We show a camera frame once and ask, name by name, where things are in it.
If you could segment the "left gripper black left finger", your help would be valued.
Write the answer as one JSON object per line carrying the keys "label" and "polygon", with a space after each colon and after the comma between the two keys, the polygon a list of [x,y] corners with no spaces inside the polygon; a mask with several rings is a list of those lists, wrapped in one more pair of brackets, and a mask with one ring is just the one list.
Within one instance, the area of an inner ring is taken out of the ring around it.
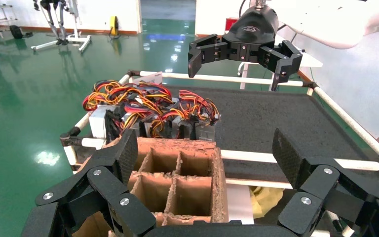
{"label": "left gripper black left finger", "polygon": [[71,237],[101,212],[117,236],[143,237],[156,226],[154,215],[127,184],[138,158],[135,130],[97,150],[76,174],[41,192],[23,227],[23,237]]}

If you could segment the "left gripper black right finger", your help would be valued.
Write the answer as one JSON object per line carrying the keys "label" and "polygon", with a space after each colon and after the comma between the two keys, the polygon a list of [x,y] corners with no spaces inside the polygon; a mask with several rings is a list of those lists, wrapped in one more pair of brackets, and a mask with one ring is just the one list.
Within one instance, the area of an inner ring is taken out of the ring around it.
{"label": "left gripper black right finger", "polygon": [[379,237],[379,181],[343,168],[333,158],[305,156],[276,129],[272,154],[296,194],[278,216],[279,226],[309,237],[324,212],[343,219],[362,237]]}

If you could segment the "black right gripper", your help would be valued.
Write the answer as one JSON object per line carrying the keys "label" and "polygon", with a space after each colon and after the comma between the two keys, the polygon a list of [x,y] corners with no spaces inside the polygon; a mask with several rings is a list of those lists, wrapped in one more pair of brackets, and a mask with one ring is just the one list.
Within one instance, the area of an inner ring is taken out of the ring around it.
{"label": "black right gripper", "polygon": [[274,47],[278,16],[268,5],[249,8],[221,39],[211,34],[189,44],[188,76],[193,78],[203,64],[225,59],[258,62],[273,72],[271,91],[299,71],[303,55],[288,40]]}

